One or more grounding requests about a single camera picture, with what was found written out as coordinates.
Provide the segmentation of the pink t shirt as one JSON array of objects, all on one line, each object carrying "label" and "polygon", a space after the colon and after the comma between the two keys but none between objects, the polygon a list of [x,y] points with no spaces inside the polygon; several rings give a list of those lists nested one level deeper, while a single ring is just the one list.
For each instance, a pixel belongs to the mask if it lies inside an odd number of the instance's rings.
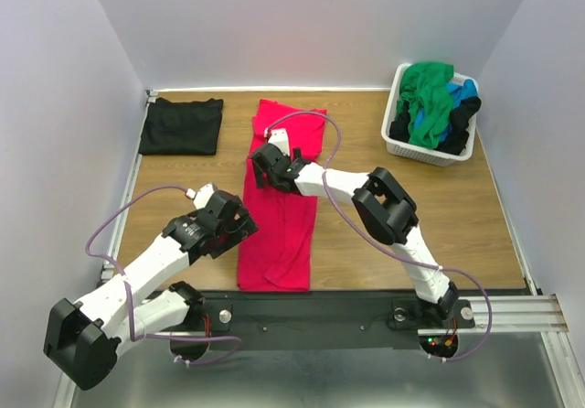
[{"label": "pink t shirt", "polygon": [[[299,112],[278,102],[260,99],[251,119],[250,152],[264,143],[263,132],[283,116]],[[277,127],[286,129],[291,147],[315,161],[321,154],[325,121],[312,115],[295,116]],[[285,194],[270,186],[257,188],[248,160],[243,203],[259,230],[239,245],[237,284],[249,292],[305,292],[310,289],[311,243],[317,198]]]}]

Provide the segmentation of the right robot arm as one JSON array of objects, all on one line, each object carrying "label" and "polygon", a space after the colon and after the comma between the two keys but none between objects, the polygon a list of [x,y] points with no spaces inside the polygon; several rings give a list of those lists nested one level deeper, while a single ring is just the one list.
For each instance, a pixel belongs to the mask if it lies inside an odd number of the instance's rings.
[{"label": "right robot arm", "polygon": [[341,203],[353,206],[363,224],[357,232],[402,262],[421,301],[423,320],[440,326],[452,317],[459,291],[422,237],[416,203],[388,170],[330,169],[302,158],[298,149],[288,156],[270,143],[253,151],[250,160],[260,188],[327,198],[335,208]]}]

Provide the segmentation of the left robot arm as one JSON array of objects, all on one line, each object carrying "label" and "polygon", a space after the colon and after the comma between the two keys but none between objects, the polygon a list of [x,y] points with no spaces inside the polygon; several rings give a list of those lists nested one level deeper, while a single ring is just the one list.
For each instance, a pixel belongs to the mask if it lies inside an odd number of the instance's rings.
[{"label": "left robot arm", "polygon": [[204,296],[185,282],[170,285],[156,298],[150,295],[198,259],[216,259],[257,232],[239,197],[212,184],[186,194],[194,211],[172,218],[111,280],[75,301],[63,298],[50,309],[44,354],[79,389],[101,383],[134,342],[207,321]]}]

